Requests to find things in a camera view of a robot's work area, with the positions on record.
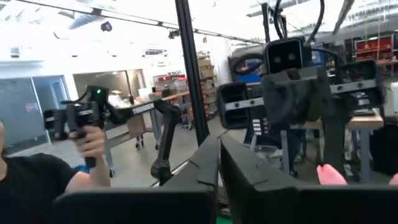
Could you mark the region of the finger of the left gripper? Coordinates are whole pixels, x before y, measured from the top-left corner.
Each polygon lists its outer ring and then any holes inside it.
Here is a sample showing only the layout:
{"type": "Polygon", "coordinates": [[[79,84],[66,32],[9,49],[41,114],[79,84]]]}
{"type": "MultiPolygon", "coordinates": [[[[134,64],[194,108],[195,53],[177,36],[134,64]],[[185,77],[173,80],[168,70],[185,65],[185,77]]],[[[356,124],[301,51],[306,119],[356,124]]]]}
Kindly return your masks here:
{"type": "Polygon", "coordinates": [[[263,100],[267,118],[272,124],[281,123],[289,113],[289,91],[286,86],[263,81],[263,100]]]}
{"type": "Polygon", "coordinates": [[[291,123],[300,124],[307,120],[308,108],[311,102],[313,82],[311,80],[299,80],[290,85],[293,94],[293,108],[291,123]]]}

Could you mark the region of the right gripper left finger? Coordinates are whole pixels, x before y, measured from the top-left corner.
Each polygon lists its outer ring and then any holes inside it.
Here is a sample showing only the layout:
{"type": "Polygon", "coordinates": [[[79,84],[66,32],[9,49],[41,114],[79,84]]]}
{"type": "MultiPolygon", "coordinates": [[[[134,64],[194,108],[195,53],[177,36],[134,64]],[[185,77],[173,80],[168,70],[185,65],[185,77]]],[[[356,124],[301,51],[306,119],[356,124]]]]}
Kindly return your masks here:
{"type": "Polygon", "coordinates": [[[164,185],[66,194],[53,206],[54,224],[216,223],[219,144],[208,136],[164,185]]]}

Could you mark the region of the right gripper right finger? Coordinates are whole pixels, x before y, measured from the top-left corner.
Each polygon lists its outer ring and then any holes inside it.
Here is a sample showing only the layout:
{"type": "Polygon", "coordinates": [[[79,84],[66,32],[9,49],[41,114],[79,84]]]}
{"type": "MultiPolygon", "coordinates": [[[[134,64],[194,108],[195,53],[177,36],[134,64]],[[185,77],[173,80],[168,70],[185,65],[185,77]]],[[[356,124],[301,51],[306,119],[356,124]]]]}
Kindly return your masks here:
{"type": "Polygon", "coordinates": [[[396,186],[309,184],[272,167],[227,134],[220,144],[233,223],[397,224],[396,186]]]}

